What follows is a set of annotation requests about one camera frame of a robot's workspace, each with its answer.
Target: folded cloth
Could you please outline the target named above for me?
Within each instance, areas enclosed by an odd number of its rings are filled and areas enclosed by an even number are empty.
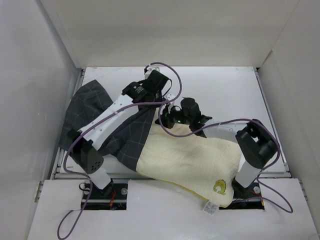
[[[191,132],[182,124],[175,124],[169,131],[175,135]],[[136,171],[186,188],[215,205],[228,206],[233,200],[231,183],[240,158],[240,147],[234,142],[195,135],[176,138],[153,123]]]

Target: table surface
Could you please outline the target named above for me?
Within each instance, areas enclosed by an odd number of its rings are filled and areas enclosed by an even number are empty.
[[[222,121],[236,118],[259,119],[271,133],[274,133],[253,67],[177,66],[174,69],[182,80],[182,94],[175,102],[176,105],[180,105],[182,97],[192,97],[206,116]],[[166,67],[160,67],[160,72],[172,79],[170,93],[178,93],[179,83],[174,73]],[[82,85],[97,80],[111,99],[115,100],[129,83],[143,78],[143,67],[87,67]],[[113,156],[108,155],[104,159],[103,166],[109,174],[135,174]],[[240,167],[244,161],[245,158],[242,156]],[[83,172],[71,158],[67,161],[67,168]],[[268,173],[285,171],[282,157],[266,170]]]
[[[69,210],[79,210],[82,180],[46,180],[28,240],[56,240],[57,227]],[[205,202],[175,185],[156,180],[128,183],[127,210],[85,210],[68,240],[308,240],[316,233],[307,202],[297,179],[264,179],[291,203],[286,213],[267,201],[265,210],[202,211]],[[261,193],[284,208],[274,192]],[[67,217],[64,237],[79,211]],[[313,236],[310,240],[319,240]]]

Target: gray wall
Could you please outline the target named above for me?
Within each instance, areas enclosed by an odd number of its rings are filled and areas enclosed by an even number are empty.
[[[23,240],[78,72],[36,0],[0,0],[0,239]]]
[[[320,231],[320,1],[300,0],[259,75],[289,168]]]

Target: white wall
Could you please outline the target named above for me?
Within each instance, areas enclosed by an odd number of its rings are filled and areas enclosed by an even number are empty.
[[[42,1],[82,67],[260,67],[299,0]]]
[[[23,240],[77,70],[36,0],[0,0],[0,239]]]
[[[320,231],[320,1],[300,0],[259,70],[286,160]]]

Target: white label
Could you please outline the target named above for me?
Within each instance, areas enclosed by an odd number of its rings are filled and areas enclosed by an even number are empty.
[[[204,206],[204,208],[202,209],[202,211],[204,211],[205,213],[213,216],[215,214],[215,212],[219,210],[219,206],[213,204],[212,202],[208,201],[206,203],[206,205]]]

